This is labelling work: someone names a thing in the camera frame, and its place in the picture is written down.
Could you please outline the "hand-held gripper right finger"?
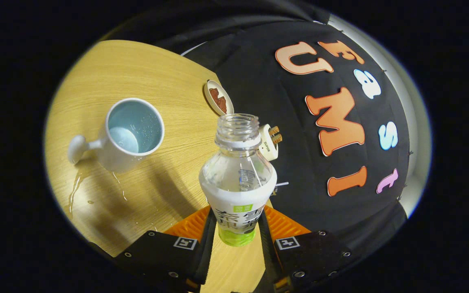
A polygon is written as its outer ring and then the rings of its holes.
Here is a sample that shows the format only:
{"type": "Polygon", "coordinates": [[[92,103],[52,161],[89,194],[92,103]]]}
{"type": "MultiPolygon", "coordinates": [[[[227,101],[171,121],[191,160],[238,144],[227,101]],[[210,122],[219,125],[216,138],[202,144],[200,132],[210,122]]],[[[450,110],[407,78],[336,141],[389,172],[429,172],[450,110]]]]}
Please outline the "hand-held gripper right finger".
{"type": "Polygon", "coordinates": [[[270,206],[258,223],[271,291],[309,291],[351,265],[351,249],[327,230],[310,231],[270,206]]]}

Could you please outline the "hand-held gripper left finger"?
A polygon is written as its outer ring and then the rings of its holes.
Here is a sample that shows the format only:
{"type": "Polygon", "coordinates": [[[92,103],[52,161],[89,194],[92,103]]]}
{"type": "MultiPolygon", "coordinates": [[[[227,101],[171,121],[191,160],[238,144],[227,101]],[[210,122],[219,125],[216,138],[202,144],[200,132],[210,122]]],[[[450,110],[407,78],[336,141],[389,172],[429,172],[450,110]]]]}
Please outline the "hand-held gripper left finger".
{"type": "Polygon", "coordinates": [[[165,232],[145,232],[115,263],[161,291],[200,291],[210,267],[216,223],[207,206],[165,232]]]}

